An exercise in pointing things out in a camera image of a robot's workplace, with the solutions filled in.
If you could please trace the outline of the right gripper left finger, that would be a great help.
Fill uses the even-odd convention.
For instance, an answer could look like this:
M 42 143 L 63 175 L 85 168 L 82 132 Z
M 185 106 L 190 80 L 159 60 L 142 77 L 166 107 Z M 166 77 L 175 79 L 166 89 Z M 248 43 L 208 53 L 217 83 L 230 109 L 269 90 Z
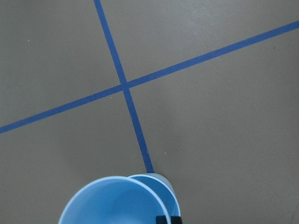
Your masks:
M 156 224 L 166 224 L 166 216 L 157 216 Z

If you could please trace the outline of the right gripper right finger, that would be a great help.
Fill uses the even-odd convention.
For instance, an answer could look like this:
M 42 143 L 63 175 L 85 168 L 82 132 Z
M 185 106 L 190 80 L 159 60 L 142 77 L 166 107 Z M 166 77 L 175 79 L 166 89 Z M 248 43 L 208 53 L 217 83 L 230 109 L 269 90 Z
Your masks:
M 171 224 L 182 224 L 182 218 L 180 216 L 171 216 Z

